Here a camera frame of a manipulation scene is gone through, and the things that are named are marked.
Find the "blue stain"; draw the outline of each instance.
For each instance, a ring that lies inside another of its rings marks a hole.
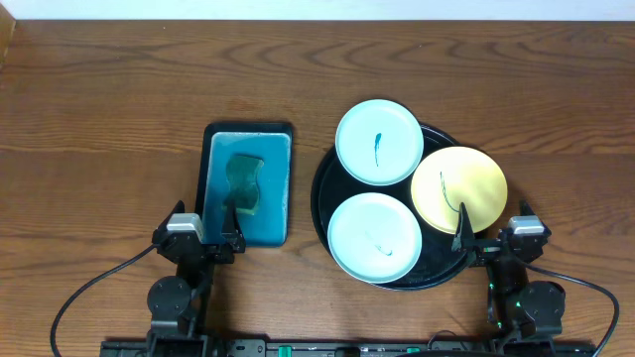
[[[377,161],[377,149],[379,149],[379,141],[381,140],[381,133],[377,133],[375,137],[375,165],[379,168],[379,161]]]
[[[368,240],[370,242],[373,243],[373,245],[375,246],[375,248],[377,248],[378,251],[380,251],[382,254],[384,254],[387,257],[390,257],[393,255],[393,250],[391,249],[390,252],[386,252],[381,245],[373,238],[373,236],[370,235],[370,233],[368,233],[368,231],[364,232],[366,234],[366,238],[368,238]]]
[[[439,175],[441,176],[441,190],[444,193],[444,197],[445,197],[445,203],[447,203],[447,206],[449,207],[449,209],[453,210],[454,212],[458,213],[458,209],[452,207],[451,204],[449,204],[449,199],[447,199],[447,193],[445,193],[445,180],[444,180],[444,172],[439,172]]]

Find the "cable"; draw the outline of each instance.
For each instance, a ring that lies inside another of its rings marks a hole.
[[[505,337],[503,337],[500,342],[498,342],[498,348],[496,348],[496,353],[504,354],[503,350],[505,349],[505,345],[509,342],[517,333],[516,329],[511,330]]]
[[[593,354],[591,355],[591,357],[597,357],[599,355],[599,352],[608,343],[608,339],[611,338],[611,335],[613,334],[613,331],[615,330],[615,326],[617,326],[617,319],[619,318],[619,302],[617,301],[617,298],[615,297],[615,295],[612,294],[607,289],[605,289],[605,288],[603,288],[601,286],[597,286],[594,283],[589,283],[589,282],[586,282],[586,281],[584,281],[582,279],[572,278],[572,277],[566,276],[564,274],[548,271],[548,270],[543,269],[543,268],[534,267],[531,264],[523,262],[515,254],[512,254],[512,256],[514,257],[514,260],[517,263],[519,263],[520,265],[524,266],[525,268],[527,268],[527,269],[529,269],[531,271],[534,271],[534,272],[540,273],[540,274],[544,274],[544,275],[546,275],[548,277],[559,278],[559,279],[562,279],[562,280],[566,280],[568,282],[580,284],[583,287],[587,287],[587,288],[591,288],[591,289],[594,289],[596,291],[599,291],[599,292],[603,293],[604,295],[608,296],[608,298],[611,299],[611,301],[613,302],[613,319],[611,320],[611,324],[608,326],[608,330],[606,331],[606,334],[604,334],[604,337],[602,338],[600,343],[597,345],[597,348],[595,349],[595,352],[593,352]]]
[[[54,356],[62,357],[62,355],[60,354],[60,350],[58,349],[58,344],[56,343],[56,332],[58,331],[58,325],[60,324],[60,320],[62,319],[62,315],[64,315],[64,313],[66,312],[68,307],[72,304],[72,302],[75,301],[75,299],[77,297],[79,297],[79,295],[81,295],[81,293],[85,292],[86,289],[92,287],[93,285],[95,285],[96,283],[100,282],[104,278],[108,278],[109,276],[111,276],[111,275],[119,272],[120,270],[126,268],[127,266],[135,263],[139,259],[143,258],[146,254],[152,252],[158,246],[159,246],[158,244],[151,245],[150,247],[146,248],[146,250],[144,250],[143,252],[137,254],[134,258],[130,259],[129,261],[124,262],[124,263],[116,266],[115,268],[107,271],[106,273],[103,273],[102,275],[98,276],[97,278],[95,278],[95,279],[91,280],[90,282],[84,284],[83,287],[79,288],[75,292],[75,294],[71,295],[68,298],[68,300],[63,304],[62,308],[60,308],[60,312],[58,312],[58,315],[56,316],[56,319],[53,321],[53,325],[51,326],[51,349],[53,350]]]
[[[435,333],[435,334],[433,335],[433,337],[430,339],[430,341],[428,341],[428,350],[429,350],[429,351],[433,349],[433,342],[435,342],[435,340],[437,339],[437,336],[439,336],[439,335],[440,335],[440,334],[442,334],[442,333],[451,333],[451,334],[453,334],[454,336],[458,337],[458,335],[457,335],[456,333],[454,333],[453,331],[450,331],[450,330],[441,330],[441,331],[438,331],[437,333]],[[465,347],[465,345],[463,344],[463,342],[462,342],[462,341],[458,341],[458,343],[460,343],[460,346],[461,346],[461,347],[463,347],[463,350],[467,351],[467,347]]]

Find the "black round tray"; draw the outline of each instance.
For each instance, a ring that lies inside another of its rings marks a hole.
[[[421,130],[424,133],[422,159],[438,149],[459,145],[453,137],[436,128],[421,125]],[[417,213],[410,196],[411,180],[412,175],[401,182],[388,186],[373,186],[363,183],[352,177],[341,165],[335,152],[335,146],[326,153],[314,178],[311,189],[311,214],[317,236],[319,236],[319,240],[328,254],[330,254],[326,238],[328,222],[335,210],[356,194],[379,192],[391,195],[406,204],[417,217],[423,239],[423,248],[417,264],[405,277],[395,282],[375,284],[380,288],[399,291],[431,288],[450,280],[469,265],[466,253],[451,250],[453,236],[433,228]],[[482,231],[476,233],[475,236],[481,238],[485,234],[486,231]]]

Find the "plate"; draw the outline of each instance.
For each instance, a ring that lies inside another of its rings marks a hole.
[[[454,233],[458,208],[465,203],[474,232],[489,227],[507,203],[507,181],[500,167],[486,154],[453,147],[428,155],[412,179],[417,212],[431,226]]]
[[[421,228],[413,212],[383,193],[367,192],[347,199],[330,218],[327,238],[341,269],[373,284],[405,276],[422,249]]]
[[[343,116],[335,134],[337,156],[356,179],[388,185],[407,178],[421,161],[424,136],[402,105],[368,100]]]

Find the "white wall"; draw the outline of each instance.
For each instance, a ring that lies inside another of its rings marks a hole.
[[[635,0],[0,0],[26,19],[635,20]]]

